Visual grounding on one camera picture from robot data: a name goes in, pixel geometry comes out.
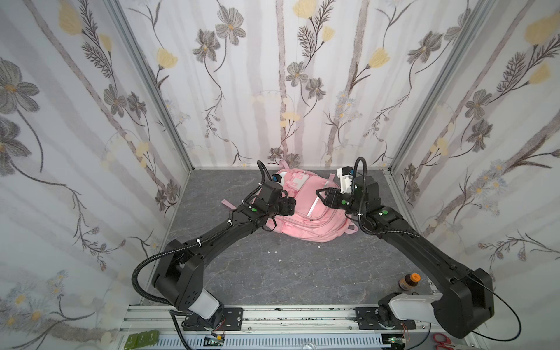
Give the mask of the pink backpack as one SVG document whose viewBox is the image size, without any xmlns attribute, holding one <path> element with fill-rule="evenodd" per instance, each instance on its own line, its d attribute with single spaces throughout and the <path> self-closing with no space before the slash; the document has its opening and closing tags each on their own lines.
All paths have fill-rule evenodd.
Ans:
<svg viewBox="0 0 560 350">
<path fill-rule="evenodd" d="M 262 228 L 265 231 L 281 233 L 303 241 L 316 243 L 330 242 L 344 234 L 358 231 L 344 210 L 332 209 L 325 206 L 317 197 L 316 191 L 323 188 L 339 188 L 335 183 L 335 175 L 323 178 L 318 174 L 302 169 L 290 168 L 286 163 L 275 174 L 283 176 L 282 184 L 290 197 L 296 199 L 295 214 L 293 216 L 275 216 L 265 218 L 255 211 L 253 201 L 260 192 L 262 184 L 273 182 L 268 169 L 262 162 L 258 162 L 261 182 L 237 207 L 226 200 L 223 204 L 231 209 L 232 222 L 246 222 L 254 230 Z"/>
</svg>

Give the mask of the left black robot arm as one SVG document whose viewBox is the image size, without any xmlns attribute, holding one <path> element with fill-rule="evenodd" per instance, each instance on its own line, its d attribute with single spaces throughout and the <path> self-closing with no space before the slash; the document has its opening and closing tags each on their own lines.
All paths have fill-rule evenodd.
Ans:
<svg viewBox="0 0 560 350">
<path fill-rule="evenodd" d="M 296 200 L 283 188 L 280 174 L 270 174 L 257 162 L 259 185 L 233 209 L 227 220 L 185 243 L 167 244 L 163 252 L 152 255 L 135 267 L 131 275 L 134 290 L 143 298 L 172 306 L 170 315 L 183 346 L 189 349 L 177 321 L 190 312 L 206 329 L 225 325 L 224 304 L 204 289 L 204 269 L 234 243 L 264 228 L 277 216 L 295 213 Z"/>
</svg>

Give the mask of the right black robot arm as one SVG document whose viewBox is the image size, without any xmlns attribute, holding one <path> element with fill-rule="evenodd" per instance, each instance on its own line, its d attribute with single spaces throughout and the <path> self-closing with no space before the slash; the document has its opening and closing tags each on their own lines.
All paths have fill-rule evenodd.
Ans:
<svg viewBox="0 0 560 350">
<path fill-rule="evenodd" d="M 359 229 L 392 245 L 420 268 L 438 295 L 392 293 L 378 302 L 376 322 L 392 329 L 402 321 L 440 325 L 449 335 L 464 338 L 495 314 L 495 291 L 488 272 L 472 270 L 419 234 L 397 210 L 383 205 L 379 185 L 368 176 L 365 159 L 337 170 L 338 188 L 321 188 L 317 198 L 331 209 L 354 217 Z"/>
</svg>

